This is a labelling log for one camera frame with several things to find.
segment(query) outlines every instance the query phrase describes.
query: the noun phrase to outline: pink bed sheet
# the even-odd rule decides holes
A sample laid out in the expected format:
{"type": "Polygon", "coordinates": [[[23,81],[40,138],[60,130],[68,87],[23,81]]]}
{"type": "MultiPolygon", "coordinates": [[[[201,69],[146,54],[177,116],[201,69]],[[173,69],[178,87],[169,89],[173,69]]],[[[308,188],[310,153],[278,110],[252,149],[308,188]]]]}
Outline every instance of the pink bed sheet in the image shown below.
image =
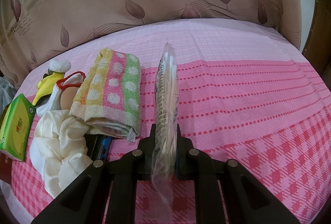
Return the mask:
{"type": "MultiPolygon", "coordinates": [[[[215,159],[239,160],[301,223],[308,223],[331,193],[330,91],[275,31],[245,22],[211,20],[123,31],[59,58],[75,55],[71,71],[87,72],[94,54],[103,47],[137,55],[142,65],[140,138],[144,138],[155,122],[155,72],[168,38],[180,63],[178,123],[183,136],[215,159]]],[[[36,84],[33,79],[42,77],[46,68],[34,70],[19,93],[35,94],[27,85],[36,84]]],[[[28,147],[38,120],[35,116],[28,147]]],[[[138,141],[114,141],[109,159],[135,149],[138,141]]],[[[52,201],[29,154],[25,163],[14,162],[11,187],[33,217],[52,201]]],[[[195,223],[193,183],[174,179],[172,187],[172,223],[195,223]]],[[[150,191],[149,183],[138,183],[138,224],[157,223],[148,217],[150,191]]]]}

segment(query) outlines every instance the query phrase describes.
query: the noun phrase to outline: green and yellow tissue package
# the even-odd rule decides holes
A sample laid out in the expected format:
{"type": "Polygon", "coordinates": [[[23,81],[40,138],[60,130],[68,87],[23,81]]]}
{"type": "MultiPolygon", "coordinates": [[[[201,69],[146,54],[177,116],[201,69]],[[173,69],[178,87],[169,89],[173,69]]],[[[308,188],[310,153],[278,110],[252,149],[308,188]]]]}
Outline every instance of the green and yellow tissue package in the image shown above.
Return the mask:
{"type": "Polygon", "coordinates": [[[0,118],[0,152],[13,160],[25,161],[26,145],[36,108],[23,95],[18,95],[0,118]]]}

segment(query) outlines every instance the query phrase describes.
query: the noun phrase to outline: beige round object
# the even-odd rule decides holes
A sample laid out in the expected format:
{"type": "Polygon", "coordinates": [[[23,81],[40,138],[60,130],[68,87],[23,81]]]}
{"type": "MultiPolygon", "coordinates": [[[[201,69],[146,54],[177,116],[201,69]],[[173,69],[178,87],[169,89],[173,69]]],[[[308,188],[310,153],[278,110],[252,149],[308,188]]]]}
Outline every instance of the beige round object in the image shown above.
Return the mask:
{"type": "Polygon", "coordinates": [[[68,87],[61,94],[61,109],[70,110],[74,97],[77,94],[78,87],[68,87]]]}

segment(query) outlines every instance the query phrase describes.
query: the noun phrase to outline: red knitted edge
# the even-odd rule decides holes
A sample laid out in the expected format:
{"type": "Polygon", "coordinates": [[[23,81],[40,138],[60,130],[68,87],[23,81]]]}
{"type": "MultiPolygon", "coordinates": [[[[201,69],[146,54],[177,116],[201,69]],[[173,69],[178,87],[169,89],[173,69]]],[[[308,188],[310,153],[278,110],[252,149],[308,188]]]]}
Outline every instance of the red knitted edge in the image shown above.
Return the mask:
{"type": "Polygon", "coordinates": [[[57,80],[57,82],[56,82],[57,87],[62,91],[64,91],[68,87],[80,87],[82,85],[82,83],[61,85],[62,82],[65,82],[68,78],[72,77],[73,75],[75,75],[77,73],[80,73],[82,75],[83,81],[84,81],[86,78],[85,73],[78,71],[78,72],[74,72],[74,73],[70,74],[69,76],[67,76],[63,79],[57,80]]]}

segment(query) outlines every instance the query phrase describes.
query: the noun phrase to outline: silver screw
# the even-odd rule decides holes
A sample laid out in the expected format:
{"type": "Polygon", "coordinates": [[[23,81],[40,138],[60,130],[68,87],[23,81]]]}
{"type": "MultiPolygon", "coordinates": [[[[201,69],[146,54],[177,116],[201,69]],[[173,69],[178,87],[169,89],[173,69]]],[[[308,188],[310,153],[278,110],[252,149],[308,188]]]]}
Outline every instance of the silver screw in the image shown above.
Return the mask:
{"type": "Polygon", "coordinates": [[[192,148],[190,149],[190,151],[188,151],[192,156],[197,156],[199,155],[199,150],[196,148],[192,148]]]}
{"type": "Polygon", "coordinates": [[[103,165],[103,161],[100,160],[100,159],[97,159],[97,160],[95,160],[95,161],[93,162],[93,166],[94,166],[95,168],[99,168],[99,167],[101,167],[102,165],[103,165]]]}
{"type": "Polygon", "coordinates": [[[132,155],[134,155],[135,157],[140,156],[143,153],[143,151],[141,151],[140,149],[135,149],[132,151],[132,155]]]}
{"type": "Polygon", "coordinates": [[[236,161],[235,159],[231,159],[228,161],[228,165],[231,167],[237,167],[238,161],[236,161]]]}

